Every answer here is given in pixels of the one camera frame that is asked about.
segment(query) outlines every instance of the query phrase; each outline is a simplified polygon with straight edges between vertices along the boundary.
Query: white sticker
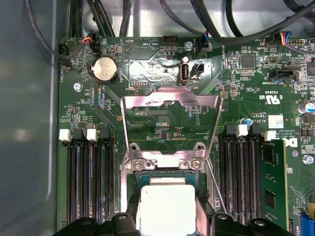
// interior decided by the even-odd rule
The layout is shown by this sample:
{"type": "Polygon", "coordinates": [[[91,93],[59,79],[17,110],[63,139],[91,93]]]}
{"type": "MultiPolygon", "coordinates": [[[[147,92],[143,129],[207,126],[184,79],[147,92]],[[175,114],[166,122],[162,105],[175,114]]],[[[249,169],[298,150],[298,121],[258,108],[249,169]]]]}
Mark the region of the white sticker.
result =
{"type": "Polygon", "coordinates": [[[283,129],[284,117],[283,115],[269,115],[268,116],[269,129],[283,129]]]}

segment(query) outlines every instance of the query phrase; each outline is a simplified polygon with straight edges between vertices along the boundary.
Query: cable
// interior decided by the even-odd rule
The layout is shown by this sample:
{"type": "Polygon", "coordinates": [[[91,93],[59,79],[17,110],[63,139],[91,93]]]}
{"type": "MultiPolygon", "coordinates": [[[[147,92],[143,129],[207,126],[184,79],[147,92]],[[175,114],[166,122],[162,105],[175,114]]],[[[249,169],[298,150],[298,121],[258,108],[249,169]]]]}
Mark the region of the cable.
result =
{"type": "Polygon", "coordinates": [[[287,44],[289,42],[290,35],[291,35],[291,32],[288,32],[286,37],[285,37],[285,44],[287,44]]]}
{"type": "Polygon", "coordinates": [[[103,25],[102,19],[100,18],[100,15],[97,12],[97,9],[95,7],[95,4],[94,4],[93,0],[87,0],[87,1],[88,1],[89,6],[90,6],[90,9],[91,9],[91,12],[93,14],[93,17],[95,19],[95,22],[97,24],[97,27],[99,29],[100,35],[103,36],[103,37],[106,37],[105,27],[103,25]]]}
{"type": "Polygon", "coordinates": [[[70,10],[69,10],[69,37],[73,38],[75,36],[75,26],[74,26],[74,0],[70,0],[70,10]]]}
{"type": "Polygon", "coordinates": [[[172,11],[172,9],[169,7],[169,5],[166,3],[165,0],[159,0],[159,3],[161,4],[161,7],[165,11],[165,13],[168,15],[168,17],[172,19],[172,21],[174,21],[176,24],[179,24],[181,27],[185,28],[189,32],[191,32],[195,35],[198,35],[198,36],[202,36],[203,32],[199,32],[199,31],[191,28],[189,25],[187,25],[181,19],[179,19],[175,15],[175,13],[172,11]]]}
{"type": "Polygon", "coordinates": [[[53,54],[54,56],[56,56],[59,59],[62,60],[70,60],[71,58],[75,57],[80,51],[81,49],[85,46],[84,44],[80,44],[76,49],[73,50],[73,52],[68,55],[68,56],[64,56],[61,55],[59,53],[57,53],[55,50],[53,50],[48,43],[45,41],[43,35],[41,34],[36,21],[35,21],[35,17],[33,14],[33,10],[32,10],[32,5],[31,5],[31,0],[24,0],[24,4],[25,4],[25,8],[27,10],[27,14],[28,14],[28,19],[30,21],[31,27],[35,32],[36,37],[38,38],[38,40],[40,41],[40,43],[43,45],[43,47],[50,52],[51,54],[53,54]]]}
{"type": "Polygon", "coordinates": [[[227,19],[228,26],[230,26],[235,37],[242,37],[243,34],[240,32],[240,30],[238,29],[234,21],[233,12],[232,12],[232,0],[225,0],[225,12],[226,12],[226,19],[227,19]]]}
{"type": "Polygon", "coordinates": [[[120,26],[119,37],[126,37],[128,33],[128,26],[131,14],[130,0],[124,0],[123,3],[123,20],[120,26]]]}
{"type": "Polygon", "coordinates": [[[288,27],[298,19],[300,19],[302,16],[304,16],[307,12],[311,11],[315,7],[315,0],[312,1],[310,4],[308,4],[306,7],[304,7],[302,10],[298,11],[294,15],[288,17],[284,21],[269,27],[261,32],[254,33],[251,35],[243,36],[243,37],[236,37],[236,38],[222,38],[217,31],[216,27],[214,26],[208,11],[205,7],[205,4],[203,3],[203,0],[190,0],[198,18],[200,19],[201,23],[204,25],[204,27],[207,29],[207,31],[210,33],[212,38],[217,41],[218,43],[221,43],[226,46],[233,46],[238,44],[244,44],[250,41],[254,41],[258,38],[265,37],[267,35],[272,34],[273,32],[278,32],[282,30],[285,27],[288,27]]]}
{"type": "Polygon", "coordinates": [[[104,6],[102,4],[102,2],[100,0],[94,0],[95,2],[95,6],[96,6],[96,9],[98,11],[98,13],[100,14],[102,20],[103,20],[103,23],[104,23],[104,26],[105,26],[105,29],[106,29],[106,32],[107,32],[107,35],[109,37],[115,37],[115,33],[114,33],[114,30],[110,24],[110,21],[109,21],[109,18],[108,18],[108,15],[104,9],[104,6]]]}
{"type": "Polygon", "coordinates": [[[75,36],[82,37],[82,0],[75,0],[75,12],[74,12],[74,22],[75,22],[75,36]]]}
{"type": "MultiPolygon", "coordinates": [[[[291,11],[297,13],[299,10],[303,9],[305,6],[299,3],[297,0],[283,0],[284,3],[291,11]]],[[[310,11],[306,13],[303,17],[310,20],[315,25],[315,13],[310,11]]]]}
{"type": "Polygon", "coordinates": [[[295,48],[294,46],[289,45],[289,44],[286,44],[285,47],[288,48],[288,49],[291,49],[292,51],[295,51],[297,53],[301,53],[301,54],[304,54],[304,55],[315,55],[315,51],[303,51],[303,50],[295,48]]]}

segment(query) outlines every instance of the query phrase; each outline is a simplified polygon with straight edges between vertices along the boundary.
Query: memory chip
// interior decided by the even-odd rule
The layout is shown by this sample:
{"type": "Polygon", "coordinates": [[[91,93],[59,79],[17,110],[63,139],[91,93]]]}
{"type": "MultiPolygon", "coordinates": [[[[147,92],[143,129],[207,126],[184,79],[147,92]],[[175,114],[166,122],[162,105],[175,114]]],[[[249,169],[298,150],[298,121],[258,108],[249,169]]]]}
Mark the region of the memory chip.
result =
{"type": "Polygon", "coordinates": [[[253,55],[241,56],[242,68],[255,68],[255,57],[253,55]]]}
{"type": "Polygon", "coordinates": [[[269,163],[274,163],[275,158],[274,158],[274,150],[272,146],[264,145],[262,151],[263,151],[264,160],[269,163]]]}
{"type": "Polygon", "coordinates": [[[265,191],[265,202],[268,206],[275,209],[276,208],[276,196],[275,196],[275,194],[266,190],[265,191]]]}
{"type": "Polygon", "coordinates": [[[315,77],[315,63],[306,64],[307,77],[315,77]]]}

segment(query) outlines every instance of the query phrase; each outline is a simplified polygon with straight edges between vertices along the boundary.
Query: metal socket retention bracket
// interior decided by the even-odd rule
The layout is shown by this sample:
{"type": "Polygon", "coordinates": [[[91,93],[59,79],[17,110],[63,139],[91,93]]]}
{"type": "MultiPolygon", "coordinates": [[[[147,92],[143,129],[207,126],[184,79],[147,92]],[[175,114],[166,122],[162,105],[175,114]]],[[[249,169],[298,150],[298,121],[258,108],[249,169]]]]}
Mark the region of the metal socket retention bracket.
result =
{"type": "MultiPolygon", "coordinates": [[[[195,95],[186,87],[162,87],[153,91],[147,96],[124,96],[121,98],[122,118],[126,140],[126,157],[128,160],[145,159],[156,160],[158,167],[178,167],[180,160],[191,160],[192,158],[208,158],[215,131],[218,126],[222,112],[222,100],[219,95],[195,95]],[[159,151],[137,151],[130,150],[128,141],[128,128],[126,124],[126,110],[134,107],[159,107],[164,101],[179,101],[182,106],[208,106],[216,110],[216,118],[212,121],[209,134],[208,146],[201,150],[184,150],[177,151],[174,154],[163,155],[159,151]]],[[[136,164],[137,168],[142,169],[143,165],[136,164]]]]}

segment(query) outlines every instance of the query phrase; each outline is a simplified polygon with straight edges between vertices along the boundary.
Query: internal usb port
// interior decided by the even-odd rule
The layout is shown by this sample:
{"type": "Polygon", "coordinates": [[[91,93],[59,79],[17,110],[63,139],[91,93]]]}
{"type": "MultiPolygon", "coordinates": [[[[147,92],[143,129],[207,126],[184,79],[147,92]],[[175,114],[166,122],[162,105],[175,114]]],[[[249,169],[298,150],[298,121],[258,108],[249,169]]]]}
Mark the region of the internal usb port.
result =
{"type": "Polygon", "coordinates": [[[181,80],[186,82],[189,80],[189,65],[181,64],[181,80]]]}

